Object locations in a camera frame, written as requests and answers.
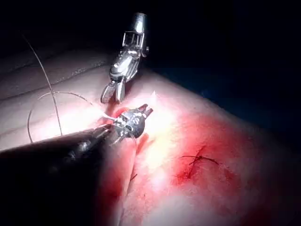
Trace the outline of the right arm needle driver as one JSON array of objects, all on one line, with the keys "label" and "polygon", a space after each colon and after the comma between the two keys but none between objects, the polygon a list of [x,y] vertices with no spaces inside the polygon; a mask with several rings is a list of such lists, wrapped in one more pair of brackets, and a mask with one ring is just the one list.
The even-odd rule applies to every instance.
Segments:
[{"label": "right arm needle driver", "polygon": [[145,32],[124,32],[121,49],[110,67],[110,79],[121,81],[124,78],[126,82],[132,80],[142,58],[147,57],[148,53]]}]

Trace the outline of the left arm needle driver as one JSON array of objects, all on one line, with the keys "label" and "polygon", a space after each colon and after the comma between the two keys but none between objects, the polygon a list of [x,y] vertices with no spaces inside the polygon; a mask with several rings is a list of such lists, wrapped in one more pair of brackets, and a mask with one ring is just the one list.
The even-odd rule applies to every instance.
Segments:
[{"label": "left arm needle driver", "polygon": [[121,142],[125,138],[133,140],[139,138],[145,129],[145,110],[142,109],[120,109],[114,121],[117,133],[116,142]]}]

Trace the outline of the right arm needle driver jaw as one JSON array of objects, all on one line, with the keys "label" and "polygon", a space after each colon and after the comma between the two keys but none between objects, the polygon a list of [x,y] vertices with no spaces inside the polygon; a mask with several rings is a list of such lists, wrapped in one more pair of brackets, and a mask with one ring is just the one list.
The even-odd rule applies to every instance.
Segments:
[{"label": "right arm needle driver jaw", "polygon": [[115,99],[118,103],[121,103],[124,101],[125,98],[125,82],[119,82],[116,85],[116,95]]},{"label": "right arm needle driver jaw", "polygon": [[117,101],[117,83],[116,82],[110,82],[108,83],[105,88],[103,89],[103,92],[101,94],[101,103],[108,103],[112,97],[115,98],[115,101]]}]

